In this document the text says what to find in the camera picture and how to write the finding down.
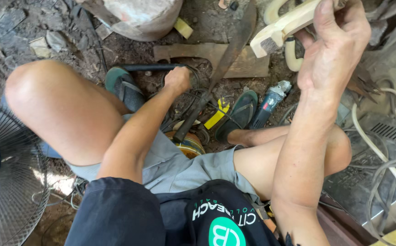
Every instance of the black t-shirt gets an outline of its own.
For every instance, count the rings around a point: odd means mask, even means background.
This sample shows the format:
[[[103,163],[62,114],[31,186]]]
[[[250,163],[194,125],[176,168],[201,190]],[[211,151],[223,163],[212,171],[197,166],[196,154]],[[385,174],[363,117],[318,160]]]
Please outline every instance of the black t-shirt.
[[[65,245],[280,244],[228,181],[155,195],[129,179],[102,178],[89,184]]]

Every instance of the green circle logo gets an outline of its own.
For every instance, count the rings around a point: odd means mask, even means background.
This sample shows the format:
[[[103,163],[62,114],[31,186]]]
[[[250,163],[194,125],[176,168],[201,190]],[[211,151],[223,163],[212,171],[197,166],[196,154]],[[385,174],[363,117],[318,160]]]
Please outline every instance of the green circle logo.
[[[208,244],[213,246],[245,246],[245,236],[231,219],[218,217],[210,224]]]

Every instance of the green flip-flop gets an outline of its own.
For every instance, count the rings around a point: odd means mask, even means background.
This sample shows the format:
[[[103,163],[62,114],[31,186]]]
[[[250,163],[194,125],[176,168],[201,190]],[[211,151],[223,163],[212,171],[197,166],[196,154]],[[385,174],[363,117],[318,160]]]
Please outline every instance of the green flip-flop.
[[[234,102],[234,106],[230,111],[230,116],[240,125],[240,129],[244,129],[253,118],[257,108],[257,94],[249,90],[243,92]],[[233,120],[227,118],[224,123],[215,131],[215,138],[222,143],[228,143],[227,137],[233,130],[239,129],[239,126]]]
[[[112,67],[108,70],[105,89],[116,95],[132,112],[136,112],[145,103],[143,92],[124,68]]]

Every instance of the electric fan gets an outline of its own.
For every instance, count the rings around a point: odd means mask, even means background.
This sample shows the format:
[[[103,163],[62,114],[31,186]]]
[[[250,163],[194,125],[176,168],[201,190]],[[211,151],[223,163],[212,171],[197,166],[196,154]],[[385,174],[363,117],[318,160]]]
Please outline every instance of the electric fan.
[[[48,165],[38,143],[39,138],[0,105],[0,245],[21,245],[46,207]],[[37,202],[31,199],[35,193]]]

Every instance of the man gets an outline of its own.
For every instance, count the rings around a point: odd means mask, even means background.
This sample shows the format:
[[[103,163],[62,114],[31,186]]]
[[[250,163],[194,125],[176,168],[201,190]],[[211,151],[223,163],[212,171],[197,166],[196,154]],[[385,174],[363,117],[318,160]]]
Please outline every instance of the man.
[[[10,107],[93,180],[66,245],[277,245],[251,205],[267,200],[287,245],[328,245],[316,207],[324,176],[351,159],[334,121],[370,38],[360,0],[336,15],[332,0],[323,0],[315,10],[318,39],[297,34],[305,55],[291,126],[230,131],[224,140],[248,148],[192,160],[158,131],[190,87],[187,69],[171,71],[161,92],[124,124],[124,104],[69,67],[39,61],[17,68],[7,81]]]

